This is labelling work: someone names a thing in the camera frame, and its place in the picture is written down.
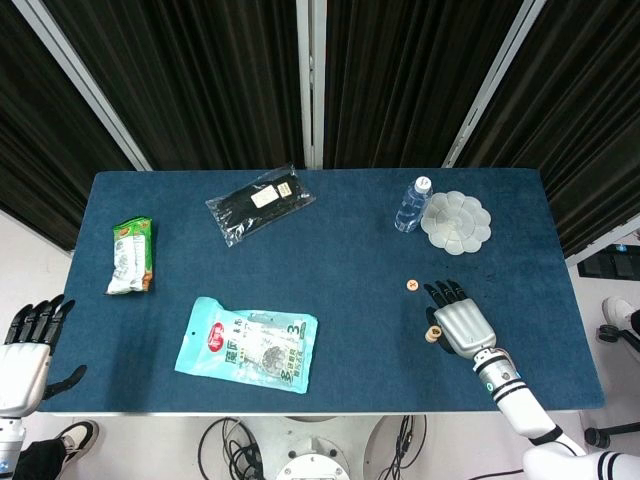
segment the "white robotic arm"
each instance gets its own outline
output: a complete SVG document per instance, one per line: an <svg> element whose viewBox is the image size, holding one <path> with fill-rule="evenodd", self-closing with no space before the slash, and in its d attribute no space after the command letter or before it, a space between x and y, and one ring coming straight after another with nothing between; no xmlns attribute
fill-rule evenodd
<svg viewBox="0 0 640 480"><path fill-rule="evenodd" d="M9 327L0 345L0 478L12 478L24 442L22 417L33 413L44 399L68 390L80 381L86 366L47 386L51 356L73 300L62 304L59 295L36 307L25 306Z"/></svg>
<svg viewBox="0 0 640 480"><path fill-rule="evenodd" d="M496 335L476 303L455 282L425 288L438 305L428 311L442 330L443 347L473 359L473 370L513 429L535 446L523 457L529 480L631 480L640 478L640 458L584 450L544 411L516 371L511 357L496 348Z"/></svg>

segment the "white floor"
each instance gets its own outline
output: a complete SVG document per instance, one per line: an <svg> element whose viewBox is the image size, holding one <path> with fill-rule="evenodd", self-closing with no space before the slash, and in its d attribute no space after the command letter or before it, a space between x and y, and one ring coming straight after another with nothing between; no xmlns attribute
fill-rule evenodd
<svg viewBox="0 0 640 480"><path fill-rule="evenodd" d="M0 334L3 335L13 314L23 305L52 298L63 290L71 260L2 215L0 231L3 232L0 248ZM640 305L640 287L637 282L582 279L575 269L571 275L599 377L608 395L607 407L602 410L553 413L556 422L582 443L586 426L640 420L640 366L622 345L599 344L593 340L595 328L603 321L601 300L619 294ZM65 479L201 478L196 450L212 418L128 416L96 420L101 426L98 443L77 465L68 469ZM36 413L25 420L27 440L51 438L73 421L68 417ZM390 461L398 424L399 418L386 418L372 437L365 465L367 480L377 478ZM217 438L215 435L215 441L207 444L205 466L211 478L222 480L228 476L219 457ZM465 479L517 469L521 467L522 453L530 447L528 441L511 432L497 413L429 415L427 438L424 453L403 473L406 480ZM612 447L640 454L640 434L614 437Z"/></svg>

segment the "black packaged item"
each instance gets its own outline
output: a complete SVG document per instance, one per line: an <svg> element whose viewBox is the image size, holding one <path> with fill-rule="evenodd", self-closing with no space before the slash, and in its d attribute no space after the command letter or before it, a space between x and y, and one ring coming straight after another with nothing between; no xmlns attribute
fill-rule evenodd
<svg viewBox="0 0 640 480"><path fill-rule="evenodd" d="M274 220L313 202L315 197L293 165L272 170L226 197L206 202L228 246Z"/></svg>

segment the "shoe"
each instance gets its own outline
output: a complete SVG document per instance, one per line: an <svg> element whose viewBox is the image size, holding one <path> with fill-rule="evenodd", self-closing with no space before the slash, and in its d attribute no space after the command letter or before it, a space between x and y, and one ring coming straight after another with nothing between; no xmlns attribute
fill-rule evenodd
<svg viewBox="0 0 640 480"><path fill-rule="evenodd" d="M100 428L93 420L84 420L68 426L56 437L62 440L67 455L62 461L62 468L57 478L62 476L62 472L82 458L96 443Z"/></svg>
<svg viewBox="0 0 640 480"><path fill-rule="evenodd" d="M609 325L618 327L619 330L628 330L640 340L640 326L638 321L632 321L631 315L637 310L622 297L605 298L602 302L602 313ZM620 340L624 343L627 350L633 358L640 362L640 353L635 350L626 340Z"/></svg>

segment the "white bottle cap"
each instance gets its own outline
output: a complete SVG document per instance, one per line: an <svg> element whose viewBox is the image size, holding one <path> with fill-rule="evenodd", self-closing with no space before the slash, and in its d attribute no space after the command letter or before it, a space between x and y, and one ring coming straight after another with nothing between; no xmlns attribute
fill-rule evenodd
<svg viewBox="0 0 640 480"><path fill-rule="evenodd" d="M431 180L429 177L418 177L415 185L416 192L428 193L431 189Z"/></svg>

